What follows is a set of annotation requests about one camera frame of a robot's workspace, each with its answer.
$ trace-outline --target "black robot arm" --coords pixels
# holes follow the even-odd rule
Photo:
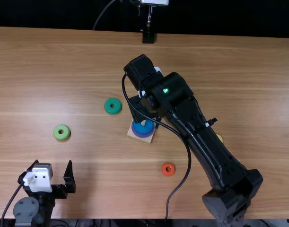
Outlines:
[[[20,199],[14,206],[15,227],[49,227],[56,199],[66,199],[68,193],[75,193],[76,185],[70,160],[63,184],[51,184],[52,165],[36,160],[18,178],[19,185],[28,197]]]
[[[211,128],[217,119],[204,118],[193,92],[178,73],[163,77],[144,54],[130,61],[124,71],[134,87],[141,94],[145,92],[130,99],[133,105],[141,107],[142,113],[149,113],[150,117],[164,117],[199,160],[212,186],[202,197],[207,209],[219,222],[241,226],[250,200],[263,181],[259,171],[247,170],[226,149]],[[135,121],[144,120],[131,113]]]

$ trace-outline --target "teal ring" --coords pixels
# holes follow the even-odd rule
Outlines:
[[[110,98],[105,102],[105,111],[109,114],[117,114],[121,111],[121,103],[116,98]]]

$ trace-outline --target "black cable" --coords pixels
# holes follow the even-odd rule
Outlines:
[[[93,222],[93,226],[98,227],[98,225],[96,224],[96,219],[92,219]]]
[[[264,221],[263,219],[259,219],[260,221],[262,221],[267,227],[271,227],[269,224],[267,224],[266,221]]]
[[[52,227],[66,227],[66,226],[59,224],[59,225],[55,225],[55,226],[52,226]]]
[[[51,221],[59,221],[59,222],[62,222],[64,224],[66,224],[68,227],[70,227],[70,225],[66,221],[63,221],[63,220],[60,220],[60,219],[51,219]]]
[[[93,26],[93,28],[92,28],[93,31],[95,30],[96,25],[97,25],[99,19],[101,18],[101,16],[105,13],[105,11],[107,10],[107,8],[109,8],[109,6],[112,5],[115,1],[116,1],[116,0],[111,0],[111,1],[106,5],[106,7],[101,11],[101,13],[100,13],[99,16],[97,17],[97,19],[96,19],[96,21],[95,21],[95,24],[94,24],[94,26]]]
[[[4,221],[4,216],[7,213],[7,210],[9,209],[9,206],[11,205],[12,201],[14,200],[15,196],[17,195],[17,193],[19,192],[20,188],[22,187],[23,182],[21,182],[21,184],[18,186],[18,188],[16,189],[16,191],[14,192],[14,194],[12,195],[11,199],[9,200],[9,202],[7,203],[2,216],[1,216],[1,222],[0,222],[0,227],[3,227],[3,221]]]
[[[75,224],[75,227],[77,227],[78,222],[79,222],[79,219],[77,219],[76,224]]]
[[[168,206],[169,206],[169,201],[171,199],[171,197],[174,195],[174,193],[184,184],[184,182],[186,181],[190,171],[191,171],[191,167],[192,167],[192,155],[191,155],[191,151],[190,151],[190,147],[188,146],[187,142],[183,140],[182,136],[180,135],[180,133],[178,133],[175,129],[173,129],[172,127],[162,123],[162,122],[159,122],[159,121],[156,121],[152,118],[149,118],[147,117],[146,115],[144,115],[143,113],[141,113],[139,110],[137,110],[133,105],[132,103],[129,101],[129,97],[127,96],[126,94],[126,91],[125,91],[125,84],[124,84],[124,81],[125,81],[125,78],[126,78],[127,74],[125,73],[124,76],[122,77],[122,91],[123,91],[123,95],[126,99],[126,101],[128,102],[128,104],[135,110],[137,111],[140,115],[142,115],[143,117],[145,117],[146,119],[156,123],[156,124],[159,124],[163,127],[165,127],[166,129],[170,130],[171,132],[173,132],[174,134],[176,134],[184,143],[185,147],[186,147],[186,151],[187,151],[187,156],[188,156],[188,165],[187,165],[187,170],[186,170],[186,173],[182,179],[182,181],[175,187],[175,189],[170,193],[170,195],[168,196],[167,198],[167,201],[166,201],[166,215],[165,215],[165,219],[167,219],[168,217]]]

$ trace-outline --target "black background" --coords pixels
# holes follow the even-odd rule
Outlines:
[[[0,26],[90,30],[109,1],[0,0]],[[138,32],[137,14],[130,0],[117,0],[96,30]],[[289,37],[289,0],[170,0],[154,8],[152,24],[158,33]]]

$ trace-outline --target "wood grain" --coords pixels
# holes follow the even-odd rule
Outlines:
[[[146,54],[164,75],[180,73],[227,148],[264,182],[246,218],[289,218],[289,39],[141,34],[0,27],[0,217],[18,176],[35,159],[62,183],[73,162],[76,194],[58,200],[54,218],[163,218],[169,193],[186,171],[183,144],[159,128],[151,144],[127,137],[131,115],[121,91],[123,67]],[[135,91],[126,83],[129,95]],[[104,102],[121,100],[118,115]],[[70,127],[66,142],[53,137]],[[172,162],[176,173],[164,177]],[[193,156],[170,218],[212,218],[201,196],[208,179]],[[15,202],[7,217],[13,217]]]

